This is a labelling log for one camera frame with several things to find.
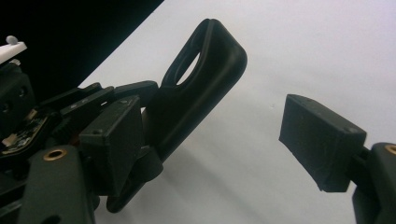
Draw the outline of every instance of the oval hole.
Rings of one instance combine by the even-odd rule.
[[[198,53],[197,56],[195,56],[195,59],[190,64],[189,68],[186,70],[186,72],[183,74],[183,76],[181,76],[180,80],[177,82],[177,85],[180,85],[181,83],[183,83],[187,79],[187,77],[190,76],[195,65],[198,63],[199,55],[200,54]]]

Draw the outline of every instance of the white surface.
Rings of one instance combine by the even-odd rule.
[[[396,142],[396,3],[166,0],[81,87],[161,83],[195,27],[220,20],[247,51],[229,94],[120,213],[97,223],[355,223],[277,139],[288,93]]]
[[[17,45],[4,45],[0,46],[0,63],[3,63],[15,55],[21,53],[26,49],[26,45],[23,42],[18,42]]]

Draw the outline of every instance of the black plastic part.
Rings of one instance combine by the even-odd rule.
[[[40,106],[47,106],[55,110],[61,110],[75,102],[89,97],[100,90],[102,90],[102,86],[96,82],[84,89],[74,88],[70,91],[56,95],[44,102],[41,102]]]
[[[122,194],[119,197],[108,197],[107,210],[112,213],[119,212],[145,185],[146,182],[157,177],[163,171],[163,163],[152,147],[142,147],[139,159],[134,164],[129,174]]]
[[[377,201],[378,196],[367,167],[369,155],[370,150],[367,148],[362,148],[359,154],[354,155],[346,170],[346,176],[358,186],[360,194]]]
[[[375,224],[396,223],[396,145],[374,144],[367,163],[381,207]]]
[[[9,137],[35,106],[29,77],[15,63],[0,68],[0,140]]]
[[[142,147],[139,158],[134,164],[130,173],[131,178],[136,178],[141,182],[149,182],[163,171],[163,163],[158,157],[157,151],[153,147]]]
[[[85,154],[92,158],[93,191],[120,195],[144,141],[139,97],[111,104],[84,129],[79,140]]]
[[[177,84],[198,54],[191,74]],[[202,21],[142,114],[145,145],[165,161],[239,80],[247,63],[244,49],[221,22]],[[120,197],[108,198],[107,209],[119,212],[143,185],[138,178],[129,179]]]
[[[94,223],[91,196],[75,147],[40,151],[32,159],[18,223]]]
[[[157,82],[155,81],[142,81],[129,85],[116,87],[114,94],[116,99],[138,95],[140,98],[140,106],[146,107],[155,92],[158,90]]]
[[[289,94],[279,140],[327,192],[345,192],[347,167],[366,132],[320,103]]]
[[[380,211],[378,199],[367,196],[360,187],[357,187],[353,193],[352,202],[357,224],[375,223]]]
[[[85,121],[86,118],[96,118],[102,110],[114,101],[114,88],[107,87],[100,90],[87,98],[74,102],[63,108],[61,115],[64,118],[80,119]]]

